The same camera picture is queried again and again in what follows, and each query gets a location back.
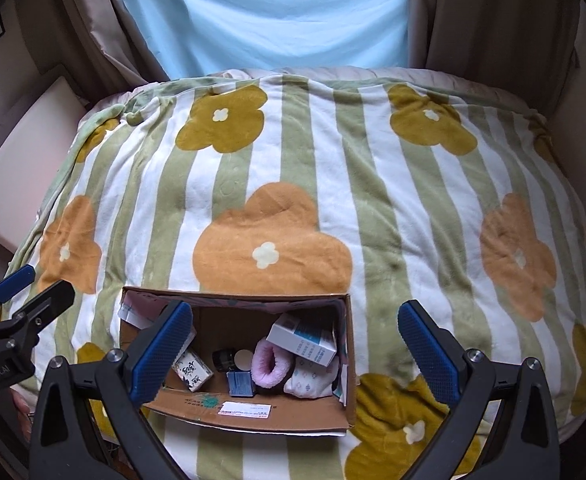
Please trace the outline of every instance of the light blue sheet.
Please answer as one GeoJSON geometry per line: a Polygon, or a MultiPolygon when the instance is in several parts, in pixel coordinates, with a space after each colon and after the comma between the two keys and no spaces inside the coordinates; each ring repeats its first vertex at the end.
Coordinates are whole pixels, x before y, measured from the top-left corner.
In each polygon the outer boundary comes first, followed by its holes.
{"type": "Polygon", "coordinates": [[[171,78],[228,68],[406,65],[406,0],[124,3],[171,78]]]}

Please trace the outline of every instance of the metal bolt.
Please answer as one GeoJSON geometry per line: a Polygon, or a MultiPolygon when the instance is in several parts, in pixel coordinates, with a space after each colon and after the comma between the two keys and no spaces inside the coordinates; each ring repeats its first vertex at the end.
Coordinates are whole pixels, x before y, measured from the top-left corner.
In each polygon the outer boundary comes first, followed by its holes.
{"type": "Polygon", "coordinates": [[[482,353],[481,350],[478,350],[477,348],[471,348],[470,350],[468,350],[466,352],[466,355],[468,355],[468,358],[473,362],[473,363],[478,363],[480,362],[482,359],[484,359],[484,354],[482,353]]]}
{"type": "Polygon", "coordinates": [[[64,357],[56,355],[51,361],[49,361],[49,366],[51,368],[60,368],[64,364],[64,361],[64,357]]]}
{"type": "Polygon", "coordinates": [[[528,366],[531,370],[539,370],[542,367],[541,362],[534,357],[529,357],[525,362],[526,366],[528,366]]]}
{"type": "Polygon", "coordinates": [[[106,358],[112,363],[116,363],[124,357],[124,352],[119,348],[113,348],[106,352],[106,358]]]}

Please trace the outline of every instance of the floral blanket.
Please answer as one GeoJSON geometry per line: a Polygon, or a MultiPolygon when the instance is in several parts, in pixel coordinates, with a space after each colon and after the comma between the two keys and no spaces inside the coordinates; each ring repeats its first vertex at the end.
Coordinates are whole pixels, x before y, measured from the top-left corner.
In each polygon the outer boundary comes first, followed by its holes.
{"type": "Polygon", "coordinates": [[[399,478],[446,414],[397,333],[410,298],[465,348],[539,358],[567,424],[586,412],[586,224],[544,125],[533,110],[390,79],[197,78],[114,102],[81,123],[12,263],[37,278],[5,317],[54,280],[77,291],[41,334],[26,386],[37,391],[55,354],[85,362],[116,345],[125,285],[348,291],[359,378],[348,435],[241,434],[151,414],[191,478],[399,478]]]}

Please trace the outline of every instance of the curtain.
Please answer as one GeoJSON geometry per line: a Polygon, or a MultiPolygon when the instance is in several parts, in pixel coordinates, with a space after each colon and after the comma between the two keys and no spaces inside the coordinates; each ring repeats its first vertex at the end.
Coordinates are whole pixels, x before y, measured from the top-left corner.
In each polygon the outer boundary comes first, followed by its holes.
{"type": "Polygon", "coordinates": [[[122,0],[16,0],[16,10],[40,73],[61,63],[91,102],[167,80],[122,0]]]}
{"type": "Polygon", "coordinates": [[[409,66],[503,88],[550,115],[579,17],[580,0],[409,0],[409,66]]]}

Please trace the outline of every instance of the blanket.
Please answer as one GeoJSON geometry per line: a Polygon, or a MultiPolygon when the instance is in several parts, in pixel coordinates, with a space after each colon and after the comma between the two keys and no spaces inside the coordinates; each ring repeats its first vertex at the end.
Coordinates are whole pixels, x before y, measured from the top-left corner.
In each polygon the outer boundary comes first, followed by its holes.
{"type": "Polygon", "coordinates": [[[586,413],[586,220],[549,138],[534,110],[387,78],[193,78],[112,102],[81,123],[10,267],[32,264],[36,281],[5,318],[55,280],[77,293],[40,335],[24,386],[36,392],[56,354],[86,362],[116,346],[125,285],[348,292],[349,434],[272,437],[148,415],[190,477],[399,478],[446,415],[397,333],[410,298],[465,348],[540,359],[563,426],[586,413]]]}

